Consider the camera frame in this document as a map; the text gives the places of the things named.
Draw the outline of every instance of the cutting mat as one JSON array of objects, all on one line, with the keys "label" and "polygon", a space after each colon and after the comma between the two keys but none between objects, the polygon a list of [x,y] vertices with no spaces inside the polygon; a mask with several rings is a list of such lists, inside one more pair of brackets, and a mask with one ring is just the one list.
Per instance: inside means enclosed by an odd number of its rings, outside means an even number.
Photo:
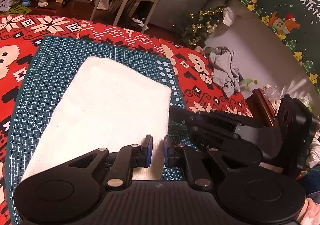
[{"label": "cutting mat", "polygon": [[[6,190],[12,224],[20,222],[13,203],[13,192],[53,110],[88,56],[108,57],[169,86],[172,90],[170,104],[185,108],[183,95],[169,59],[108,44],[46,36],[30,63],[10,122]],[[176,144],[191,145],[185,126],[170,122],[168,133]],[[182,170],[164,167],[162,180],[181,178]]]}]

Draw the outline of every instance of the red rug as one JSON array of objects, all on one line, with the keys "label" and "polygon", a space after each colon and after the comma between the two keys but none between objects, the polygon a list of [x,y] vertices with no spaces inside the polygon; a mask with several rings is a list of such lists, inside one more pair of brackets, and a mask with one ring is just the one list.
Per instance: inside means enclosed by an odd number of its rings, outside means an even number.
[{"label": "red rug", "polygon": [[10,224],[5,193],[6,143],[16,96],[29,63],[45,35],[101,42],[154,53],[171,60],[187,108],[252,116],[241,93],[227,99],[212,83],[211,65],[196,51],[132,30],[86,20],[43,15],[0,17],[0,225]]}]

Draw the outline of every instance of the folded towel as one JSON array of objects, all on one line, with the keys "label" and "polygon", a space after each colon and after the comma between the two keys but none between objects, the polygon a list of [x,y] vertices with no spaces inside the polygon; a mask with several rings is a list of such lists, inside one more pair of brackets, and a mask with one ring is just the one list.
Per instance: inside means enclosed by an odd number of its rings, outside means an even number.
[{"label": "folded towel", "polygon": [[160,180],[171,89],[108,58],[89,57],[52,113],[23,174],[27,177],[100,147],[117,152],[153,136],[151,167],[134,179]]}]

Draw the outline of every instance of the chair leg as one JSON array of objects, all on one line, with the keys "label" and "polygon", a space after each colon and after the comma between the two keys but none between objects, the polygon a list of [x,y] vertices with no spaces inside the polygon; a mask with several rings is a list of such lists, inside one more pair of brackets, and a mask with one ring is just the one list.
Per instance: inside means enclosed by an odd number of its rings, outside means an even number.
[{"label": "chair leg", "polygon": [[158,1],[155,2],[155,3],[153,4],[153,6],[151,7],[150,12],[149,12],[149,14],[148,14],[148,16],[147,16],[147,18],[146,18],[146,21],[145,21],[144,24],[143,24],[143,28],[142,28],[141,33],[144,33],[144,31],[146,30],[147,24],[148,24],[148,22],[149,22],[149,20],[150,20],[150,18],[151,18],[151,16],[152,16],[152,14],[153,14],[153,11],[155,10],[155,8],[156,8],[156,6],[157,6],[157,3],[158,3]]},{"label": "chair leg", "polygon": [[100,0],[97,0],[95,5],[94,5],[94,9],[93,9],[93,11],[91,13],[90,21],[92,21],[92,19],[94,17],[94,14],[96,13],[96,10],[97,10],[97,7],[98,7],[99,3],[100,3]]},{"label": "chair leg", "polygon": [[113,26],[117,26],[118,21],[119,21],[119,19],[120,19],[120,17],[121,17],[121,14],[122,14],[122,12],[123,12],[123,10],[124,10],[124,7],[126,6],[127,2],[128,2],[128,0],[123,0],[123,1],[122,1],[121,6],[120,6],[120,8],[119,8],[119,11],[118,11],[118,13],[117,13],[117,16],[116,16],[116,18],[115,18],[115,21],[113,22]]}]

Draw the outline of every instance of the christmas banner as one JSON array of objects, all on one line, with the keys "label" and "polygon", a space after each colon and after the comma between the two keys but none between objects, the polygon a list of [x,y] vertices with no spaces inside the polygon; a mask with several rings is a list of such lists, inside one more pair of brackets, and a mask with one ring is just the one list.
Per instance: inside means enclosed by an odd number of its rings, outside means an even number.
[{"label": "christmas banner", "polygon": [[287,46],[320,95],[320,0],[239,1]]}]

